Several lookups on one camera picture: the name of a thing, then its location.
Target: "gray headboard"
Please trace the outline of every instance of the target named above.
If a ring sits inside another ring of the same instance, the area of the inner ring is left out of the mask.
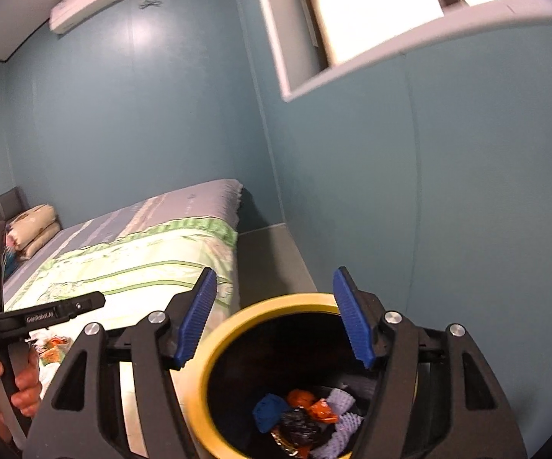
[[[0,195],[0,221],[10,221],[28,209],[27,200],[21,187],[14,187]]]

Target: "gray floor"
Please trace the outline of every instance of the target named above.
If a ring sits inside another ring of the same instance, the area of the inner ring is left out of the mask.
[[[237,262],[242,308],[280,295],[317,291],[284,224],[241,234]]]

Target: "candy wrapper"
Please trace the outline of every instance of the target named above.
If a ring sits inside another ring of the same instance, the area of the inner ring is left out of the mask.
[[[57,336],[50,330],[40,330],[33,334],[34,346],[43,365],[64,360],[65,355],[72,346],[69,337]]]
[[[315,421],[321,423],[333,424],[338,422],[338,415],[334,414],[327,404],[324,398],[321,398],[318,402],[315,402],[309,409],[307,409],[309,416]]]
[[[319,438],[321,428],[302,407],[284,412],[278,424],[280,436],[295,447],[312,445]]]
[[[309,409],[317,401],[317,397],[306,390],[291,390],[286,396],[286,402],[291,407]]]

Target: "pillow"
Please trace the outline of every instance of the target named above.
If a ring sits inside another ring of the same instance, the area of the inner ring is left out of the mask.
[[[36,252],[50,242],[59,231],[61,231],[61,226],[57,222],[48,226],[42,233],[29,242],[29,245],[19,252],[19,260],[31,259]]]
[[[15,250],[21,251],[29,242],[55,222],[57,214],[51,205],[38,205],[19,214],[10,222],[10,236]]]

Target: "human hand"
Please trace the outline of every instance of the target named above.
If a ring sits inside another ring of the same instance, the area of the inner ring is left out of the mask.
[[[3,367],[0,363],[0,376],[3,373]],[[30,349],[27,360],[27,368],[23,369],[15,379],[19,392],[10,398],[12,405],[17,407],[21,413],[27,417],[34,417],[38,412],[40,404],[40,392],[42,383],[39,379],[38,354],[35,349]],[[0,437],[6,442],[11,440],[11,434],[3,421],[0,411]]]

